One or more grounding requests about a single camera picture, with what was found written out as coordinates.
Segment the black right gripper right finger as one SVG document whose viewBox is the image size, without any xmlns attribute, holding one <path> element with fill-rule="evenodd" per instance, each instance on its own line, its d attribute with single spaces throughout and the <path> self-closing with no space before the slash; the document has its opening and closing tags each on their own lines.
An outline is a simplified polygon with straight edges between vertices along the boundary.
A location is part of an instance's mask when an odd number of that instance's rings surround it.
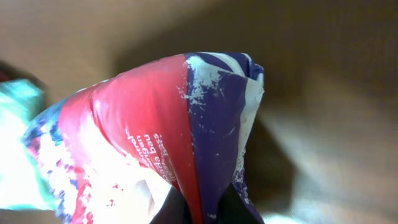
<svg viewBox="0 0 398 224">
<path fill-rule="evenodd" d="M 230 184 L 218 202 L 216 224 L 261 224 Z"/>
</svg>

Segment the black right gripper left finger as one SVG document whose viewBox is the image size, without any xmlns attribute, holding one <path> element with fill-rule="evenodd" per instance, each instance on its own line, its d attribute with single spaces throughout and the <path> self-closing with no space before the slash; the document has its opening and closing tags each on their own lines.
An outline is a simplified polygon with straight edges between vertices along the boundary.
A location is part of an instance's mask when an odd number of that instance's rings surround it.
<svg viewBox="0 0 398 224">
<path fill-rule="evenodd" d="M 150 224 L 192 224 L 188 204 L 177 189 L 170 189 L 163 206 Z"/>
</svg>

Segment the red purple pad package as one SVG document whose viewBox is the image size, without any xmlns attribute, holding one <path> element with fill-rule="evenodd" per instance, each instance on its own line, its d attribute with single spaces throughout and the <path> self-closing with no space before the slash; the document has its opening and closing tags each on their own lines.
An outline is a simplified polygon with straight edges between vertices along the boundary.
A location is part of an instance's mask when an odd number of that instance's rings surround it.
<svg viewBox="0 0 398 224">
<path fill-rule="evenodd" d="M 263 93 L 248 54 L 179 54 L 59 101 L 22 140 L 63 223 L 150 223 L 172 187 L 192 223 L 216 223 L 230 184 L 262 221 L 244 155 Z"/>
</svg>

